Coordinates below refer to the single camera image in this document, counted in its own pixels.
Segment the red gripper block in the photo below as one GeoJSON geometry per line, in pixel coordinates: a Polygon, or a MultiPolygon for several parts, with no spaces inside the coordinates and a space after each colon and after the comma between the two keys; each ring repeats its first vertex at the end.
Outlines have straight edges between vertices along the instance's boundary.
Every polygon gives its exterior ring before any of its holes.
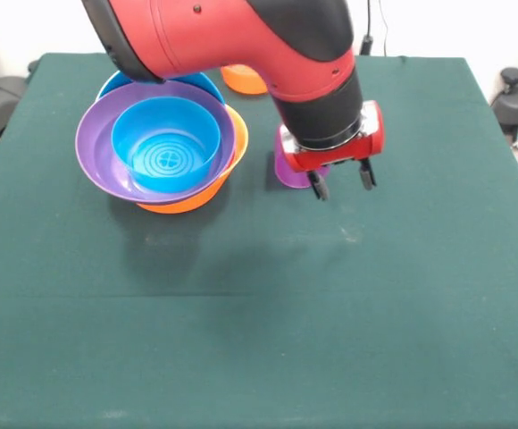
{"type": "Polygon", "coordinates": [[[322,201],[327,201],[330,193],[324,178],[315,170],[323,166],[346,160],[360,161],[359,173],[364,188],[373,190],[377,186],[369,158],[379,154],[384,147],[383,115],[375,100],[364,101],[361,114],[359,131],[346,143],[325,150],[301,147],[284,124],[279,127],[279,145],[288,165],[295,172],[310,171],[308,180],[315,196],[322,201]]]}

